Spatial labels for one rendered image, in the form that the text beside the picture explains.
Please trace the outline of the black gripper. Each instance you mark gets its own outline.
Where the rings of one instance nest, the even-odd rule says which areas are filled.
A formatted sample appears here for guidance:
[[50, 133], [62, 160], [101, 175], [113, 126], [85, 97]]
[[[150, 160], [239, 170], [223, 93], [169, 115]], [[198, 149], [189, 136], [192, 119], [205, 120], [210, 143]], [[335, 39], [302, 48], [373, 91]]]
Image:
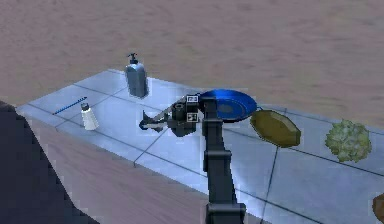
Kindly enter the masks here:
[[196, 131], [196, 123], [197, 113], [189, 112], [185, 103], [176, 103], [154, 117], [143, 113], [143, 121], [139, 127], [142, 130], [153, 129], [161, 132], [164, 127], [168, 126], [177, 137], [184, 137]]

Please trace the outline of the grey soap pump bottle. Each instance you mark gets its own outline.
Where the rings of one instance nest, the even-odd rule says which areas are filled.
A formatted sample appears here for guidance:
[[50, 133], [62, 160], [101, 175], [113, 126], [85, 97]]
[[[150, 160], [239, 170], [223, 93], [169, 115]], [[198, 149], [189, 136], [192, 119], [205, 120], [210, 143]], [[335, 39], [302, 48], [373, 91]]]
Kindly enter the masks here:
[[137, 98], [145, 98], [148, 95], [148, 83], [145, 67], [136, 58], [136, 53], [129, 53], [129, 64], [125, 68], [129, 94]]

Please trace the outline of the white salt shaker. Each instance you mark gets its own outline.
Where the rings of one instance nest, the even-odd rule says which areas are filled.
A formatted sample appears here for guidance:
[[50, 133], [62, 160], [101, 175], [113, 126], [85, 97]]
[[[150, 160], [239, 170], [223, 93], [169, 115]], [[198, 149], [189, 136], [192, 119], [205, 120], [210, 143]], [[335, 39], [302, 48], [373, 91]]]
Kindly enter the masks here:
[[86, 130], [93, 131], [99, 127], [98, 121], [88, 103], [81, 104], [81, 115]]

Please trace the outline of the blue pan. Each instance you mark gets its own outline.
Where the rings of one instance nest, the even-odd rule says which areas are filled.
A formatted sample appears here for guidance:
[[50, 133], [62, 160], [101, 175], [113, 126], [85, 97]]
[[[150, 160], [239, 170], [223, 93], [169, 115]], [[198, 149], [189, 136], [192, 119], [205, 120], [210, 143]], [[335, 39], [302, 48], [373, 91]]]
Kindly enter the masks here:
[[213, 89], [201, 93], [200, 110], [204, 111], [203, 100], [214, 98], [217, 105], [217, 115], [225, 123], [234, 123], [247, 119], [259, 109], [257, 102], [244, 92], [231, 89]]

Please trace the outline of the blue pencil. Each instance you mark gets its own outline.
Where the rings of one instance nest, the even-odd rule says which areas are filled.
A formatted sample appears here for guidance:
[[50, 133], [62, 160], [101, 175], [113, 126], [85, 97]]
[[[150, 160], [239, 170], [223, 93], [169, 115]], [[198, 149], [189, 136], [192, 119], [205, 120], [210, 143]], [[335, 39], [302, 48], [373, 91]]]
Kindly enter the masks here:
[[57, 114], [59, 114], [59, 113], [65, 111], [65, 110], [67, 110], [67, 109], [69, 109], [69, 108], [75, 106], [76, 104], [81, 103], [82, 101], [86, 100], [87, 98], [88, 98], [87, 96], [84, 96], [84, 97], [78, 99], [77, 101], [73, 102], [72, 104], [66, 105], [66, 106], [64, 106], [64, 107], [62, 107], [62, 108], [56, 110], [54, 113], [52, 113], [52, 115], [57, 115]]

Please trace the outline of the dark navy rounded furniture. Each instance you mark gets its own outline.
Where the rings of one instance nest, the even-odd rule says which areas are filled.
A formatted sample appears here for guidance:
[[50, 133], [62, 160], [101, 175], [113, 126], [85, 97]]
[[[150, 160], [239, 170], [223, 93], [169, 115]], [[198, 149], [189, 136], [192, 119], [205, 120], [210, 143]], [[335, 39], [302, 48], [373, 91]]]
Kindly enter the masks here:
[[100, 224], [74, 206], [27, 120], [1, 100], [0, 224]]

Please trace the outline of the green lettuce head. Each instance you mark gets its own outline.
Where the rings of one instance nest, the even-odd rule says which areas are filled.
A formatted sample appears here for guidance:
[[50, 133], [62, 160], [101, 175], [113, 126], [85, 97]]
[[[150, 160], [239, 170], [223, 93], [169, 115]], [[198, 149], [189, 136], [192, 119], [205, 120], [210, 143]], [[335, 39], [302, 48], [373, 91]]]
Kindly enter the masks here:
[[325, 138], [325, 146], [339, 162], [355, 163], [366, 159], [372, 152], [370, 132], [360, 124], [347, 119], [333, 123]]

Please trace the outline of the brown round object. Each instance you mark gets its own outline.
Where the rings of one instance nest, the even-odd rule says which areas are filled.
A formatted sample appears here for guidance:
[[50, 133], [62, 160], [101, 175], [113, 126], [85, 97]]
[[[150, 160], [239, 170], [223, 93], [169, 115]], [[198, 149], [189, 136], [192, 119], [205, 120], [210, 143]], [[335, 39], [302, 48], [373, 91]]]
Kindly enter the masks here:
[[384, 224], [384, 193], [376, 196], [372, 201], [372, 210], [375, 217]]

